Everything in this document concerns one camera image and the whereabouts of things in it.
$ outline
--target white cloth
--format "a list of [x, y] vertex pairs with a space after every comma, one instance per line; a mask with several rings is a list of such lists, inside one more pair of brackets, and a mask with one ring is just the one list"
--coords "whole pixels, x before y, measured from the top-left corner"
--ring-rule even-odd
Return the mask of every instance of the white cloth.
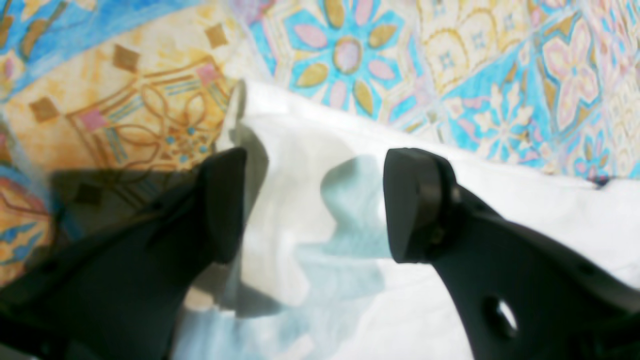
[[390, 258], [381, 179], [394, 147], [447, 158], [459, 184], [505, 218], [640, 285], [638, 182], [596, 190], [489, 163], [260, 83], [236, 88], [217, 146], [249, 150], [243, 246], [215, 299], [225, 310], [188, 297], [176, 359], [472, 359], [433, 268]]

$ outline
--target patterned fabric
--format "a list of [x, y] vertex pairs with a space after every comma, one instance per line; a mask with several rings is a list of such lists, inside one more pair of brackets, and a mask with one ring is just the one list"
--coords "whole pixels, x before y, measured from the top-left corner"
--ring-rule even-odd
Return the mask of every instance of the patterned fabric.
[[636, 0], [2, 9], [0, 284], [189, 176], [214, 151], [240, 78], [493, 161], [640, 179]]

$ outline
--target black plastic part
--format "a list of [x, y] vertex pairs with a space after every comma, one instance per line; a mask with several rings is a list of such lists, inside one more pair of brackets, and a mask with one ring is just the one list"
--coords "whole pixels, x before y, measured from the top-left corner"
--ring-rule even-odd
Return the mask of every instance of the black plastic part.
[[[436, 174], [450, 168], [434, 166], [439, 161], [418, 149], [387, 153], [389, 245], [397, 262], [435, 267], [476, 360], [640, 358], [639, 292], [560, 243], [503, 219], [450, 174]], [[429, 195], [415, 191], [420, 188]], [[425, 229], [437, 228], [442, 237], [433, 241]]]
[[243, 231], [246, 152], [126, 224], [81, 240], [0, 291], [0, 341], [40, 359], [160, 360], [193, 279], [228, 263]]

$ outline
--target hole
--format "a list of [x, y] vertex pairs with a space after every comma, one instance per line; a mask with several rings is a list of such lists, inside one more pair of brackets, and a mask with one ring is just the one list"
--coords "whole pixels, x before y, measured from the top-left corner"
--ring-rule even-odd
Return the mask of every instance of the hole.
[[58, 263], [55, 261], [50, 261], [42, 266], [42, 272], [50, 273], [56, 271], [58, 268]]
[[518, 334], [518, 323], [509, 305], [497, 297], [485, 299], [484, 318], [489, 327], [500, 337], [513, 339]]
[[593, 266], [584, 263], [578, 265], [578, 270], [580, 270], [581, 273], [587, 276], [591, 276], [596, 273], [596, 269]]

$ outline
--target pink square motif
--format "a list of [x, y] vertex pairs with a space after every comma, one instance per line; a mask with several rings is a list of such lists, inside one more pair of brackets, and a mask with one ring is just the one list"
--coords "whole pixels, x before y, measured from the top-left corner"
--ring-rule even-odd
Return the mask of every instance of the pink square motif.
[[207, 64], [196, 69], [196, 73], [200, 77], [200, 81], [204, 85], [208, 85], [212, 81], [216, 81], [220, 78], [220, 73], [216, 71], [212, 64]]
[[80, 115], [80, 120], [82, 120], [84, 127], [89, 131], [94, 131], [107, 125], [107, 120], [98, 109], [92, 109]]

